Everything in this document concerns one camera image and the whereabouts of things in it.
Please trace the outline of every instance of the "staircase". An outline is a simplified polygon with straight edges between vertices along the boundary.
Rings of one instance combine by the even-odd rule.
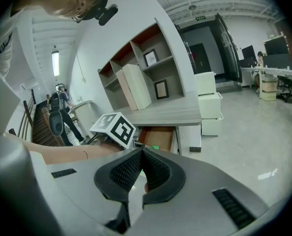
[[[52,134],[49,127],[48,112],[46,104],[40,103],[36,107],[33,131],[32,131],[32,142],[44,146],[64,146],[64,143],[60,137],[56,137]]]

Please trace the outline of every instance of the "door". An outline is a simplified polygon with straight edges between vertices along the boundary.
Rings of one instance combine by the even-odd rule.
[[[198,45],[192,45],[190,46],[190,50],[197,68],[197,73],[211,72],[204,45],[202,43]]]
[[[185,46],[185,48],[186,48],[186,51],[187,51],[187,53],[188,53],[188,55],[189,55],[189,58],[190,58],[190,61],[191,61],[191,65],[192,65],[193,72],[194,72],[194,74],[197,74],[197,73],[198,73],[198,72],[197,72],[197,68],[196,68],[196,65],[195,65],[195,62],[194,62],[193,55],[192,55],[192,53],[191,53],[191,50],[190,50],[189,44],[188,44],[187,41],[185,40],[181,28],[180,28],[179,26],[177,26],[177,25],[175,25],[175,27],[176,27],[177,31],[179,32],[179,34],[180,34],[180,36],[181,36],[181,39],[182,39],[182,41],[183,41],[183,44],[184,44],[184,46]]]
[[[242,72],[239,63],[239,57],[237,53],[237,47],[233,42],[230,32],[222,19],[222,17],[217,13],[216,15],[216,25],[218,28],[218,33],[221,36],[221,41],[225,49],[225,54],[227,58],[227,71],[226,77],[232,81],[242,82]]]

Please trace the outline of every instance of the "office chair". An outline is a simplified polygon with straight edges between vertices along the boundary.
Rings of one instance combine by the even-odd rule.
[[[285,102],[288,102],[289,98],[292,98],[292,79],[288,77],[278,76],[278,80],[280,82],[278,87],[282,90],[282,92],[286,90],[289,92],[279,93],[277,95],[277,99],[282,99]]]

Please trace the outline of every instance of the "exit sign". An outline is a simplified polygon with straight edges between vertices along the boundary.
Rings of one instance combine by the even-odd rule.
[[[204,20],[204,19],[206,19],[205,16],[201,16],[201,17],[197,17],[197,18],[196,18],[197,21]]]

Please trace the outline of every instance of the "wooden desk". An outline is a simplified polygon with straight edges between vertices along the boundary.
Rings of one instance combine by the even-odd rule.
[[[285,70],[285,69],[277,69],[277,68],[266,68],[266,67],[242,67],[241,68],[242,72],[253,72],[253,71],[258,71],[260,72],[260,98],[261,98],[261,92],[262,92],[262,73],[263,71],[267,74],[273,74],[273,75],[278,75],[278,76],[292,76],[292,70]]]

